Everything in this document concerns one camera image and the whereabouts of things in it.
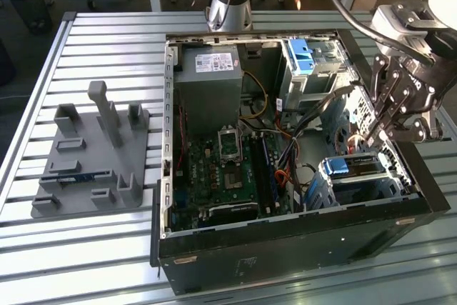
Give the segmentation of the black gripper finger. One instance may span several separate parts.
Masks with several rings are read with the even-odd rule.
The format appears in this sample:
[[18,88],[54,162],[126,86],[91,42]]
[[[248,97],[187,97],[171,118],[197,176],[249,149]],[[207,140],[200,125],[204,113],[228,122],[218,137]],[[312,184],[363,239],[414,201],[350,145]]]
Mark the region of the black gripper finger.
[[440,141],[443,128],[436,116],[436,111],[427,111],[415,117],[410,124],[392,119],[388,114],[380,120],[380,127],[391,141],[421,143]]
[[374,121],[366,135],[367,145],[380,146],[387,139],[411,140],[411,130],[401,123],[411,100],[411,81],[399,58],[375,55],[370,96]]

